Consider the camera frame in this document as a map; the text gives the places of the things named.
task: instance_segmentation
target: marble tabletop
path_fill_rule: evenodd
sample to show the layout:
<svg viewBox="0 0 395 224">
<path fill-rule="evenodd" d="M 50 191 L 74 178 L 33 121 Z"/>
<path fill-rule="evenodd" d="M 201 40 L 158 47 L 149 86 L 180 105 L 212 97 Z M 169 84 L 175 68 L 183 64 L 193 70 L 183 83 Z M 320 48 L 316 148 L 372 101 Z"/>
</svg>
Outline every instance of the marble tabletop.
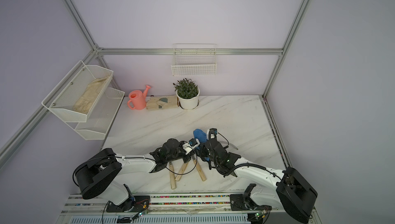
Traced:
<svg viewBox="0 0 395 224">
<path fill-rule="evenodd" d="M 229 147 L 228 152 L 239 154 L 249 161 L 265 167 L 285 169 L 273 138 L 259 96 L 200 96 L 199 106 L 192 111 L 178 108 L 148 111 L 130 110 L 124 98 L 103 148 L 112 148 L 122 155 L 143 155 L 161 147 L 169 138 L 189 141 L 197 128 L 204 132 L 216 128 L 239 150 Z M 219 141 L 225 141 L 218 135 Z M 223 177 L 208 163 L 198 158 L 207 180 L 202 182 L 195 169 L 183 175 L 177 188 L 170 187 L 169 171 L 157 173 L 129 173 L 116 177 L 134 193 L 188 193 L 188 192 L 244 192 L 253 183 L 245 178 Z M 182 160 L 174 161 L 178 172 Z M 185 172 L 194 166 L 190 161 Z"/>
</svg>

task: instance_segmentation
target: wall-mounted basket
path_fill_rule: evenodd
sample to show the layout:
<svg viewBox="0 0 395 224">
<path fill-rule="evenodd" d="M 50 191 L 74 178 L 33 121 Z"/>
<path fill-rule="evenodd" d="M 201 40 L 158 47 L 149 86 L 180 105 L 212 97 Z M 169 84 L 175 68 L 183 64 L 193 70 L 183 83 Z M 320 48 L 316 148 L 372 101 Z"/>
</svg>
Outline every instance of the wall-mounted basket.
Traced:
<svg viewBox="0 0 395 224">
<path fill-rule="evenodd" d="M 76 133 L 85 140 L 103 140 L 110 129 L 124 95 L 125 92 L 123 91 L 107 88 L 88 121 L 78 123 L 74 128 Z"/>
<path fill-rule="evenodd" d="M 56 97 L 56 99 L 46 106 L 44 101 L 42 105 L 60 118 L 63 122 L 86 122 L 90 117 L 92 110 L 97 105 L 98 100 L 106 90 L 113 78 L 113 71 L 97 66 L 97 65 L 85 65 L 82 61 L 79 64 L 83 64 L 82 68 L 76 74 L 76 76 L 69 82 L 69 84 L 62 90 L 62 92 Z M 91 107 L 85 110 L 83 113 L 75 111 L 76 102 L 84 94 L 88 84 L 98 78 L 105 78 L 98 89 L 97 96 L 91 101 Z"/>
<path fill-rule="evenodd" d="M 190 44 L 175 44 L 178 47 Z M 217 60 L 214 44 L 198 44 L 206 48 L 180 49 L 174 48 L 174 58 L 171 64 L 173 76 L 215 75 Z"/>
</svg>

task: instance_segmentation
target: beige work glove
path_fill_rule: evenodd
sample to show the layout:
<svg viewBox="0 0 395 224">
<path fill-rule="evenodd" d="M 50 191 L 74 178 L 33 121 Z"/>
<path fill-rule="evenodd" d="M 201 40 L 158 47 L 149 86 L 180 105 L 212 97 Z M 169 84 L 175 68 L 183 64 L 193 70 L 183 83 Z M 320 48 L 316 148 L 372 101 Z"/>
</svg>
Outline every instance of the beige work glove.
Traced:
<svg viewBox="0 0 395 224">
<path fill-rule="evenodd" d="M 176 95 L 151 97 L 146 104 L 147 110 L 161 110 L 174 107 L 178 107 Z"/>
</svg>

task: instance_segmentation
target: watering can spout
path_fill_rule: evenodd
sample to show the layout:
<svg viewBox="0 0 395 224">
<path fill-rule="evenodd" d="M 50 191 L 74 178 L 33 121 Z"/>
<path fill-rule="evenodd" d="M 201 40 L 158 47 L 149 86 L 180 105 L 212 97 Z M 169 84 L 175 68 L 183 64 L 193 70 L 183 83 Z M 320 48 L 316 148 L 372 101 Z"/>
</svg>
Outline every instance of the watering can spout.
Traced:
<svg viewBox="0 0 395 224">
<path fill-rule="evenodd" d="M 151 88 L 151 87 L 150 87 L 150 86 L 148 86 L 148 85 L 146 85 L 145 87 L 146 87 L 146 89 L 145 89 L 145 90 L 144 90 L 144 92 L 143 92 L 143 96 L 144 96 L 144 98 L 145 98 L 145 97 L 147 97 L 148 89 L 150 89 L 150 88 Z"/>
</svg>

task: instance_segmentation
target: red wire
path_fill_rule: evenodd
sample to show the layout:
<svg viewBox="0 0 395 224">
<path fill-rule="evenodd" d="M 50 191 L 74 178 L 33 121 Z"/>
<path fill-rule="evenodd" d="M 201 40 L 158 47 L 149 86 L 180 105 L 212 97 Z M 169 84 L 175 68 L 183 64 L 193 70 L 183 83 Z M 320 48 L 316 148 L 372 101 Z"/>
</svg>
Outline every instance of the red wire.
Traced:
<svg viewBox="0 0 395 224">
<path fill-rule="evenodd" d="M 143 200 L 143 201 L 140 201 L 140 202 L 136 202 L 136 203 L 141 203 L 141 202 L 144 202 L 144 201 L 146 201 L 146 200 L 149 200 L 149 199 L 145 199 L 145 200 Z"/>
</svg>

